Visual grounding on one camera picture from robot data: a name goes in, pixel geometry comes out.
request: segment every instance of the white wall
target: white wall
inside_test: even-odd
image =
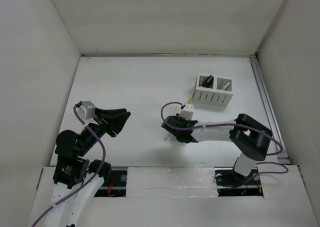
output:
[[[82,54],[254,54],[282,0],[52,0]]]
[[[289,0],[258,56],[281,134],[320,223],[320,2]]]
[[[0,0],[0,168],[49,164],[79,59],[51,0]]]

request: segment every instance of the screw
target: screw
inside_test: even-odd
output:
[[[215,176],[216,181],[222,181],[222,174],[217,173]]]
[[[120,181],[121,182],[126,182],[127,181],[127,176],[125,174],[120,176]]]

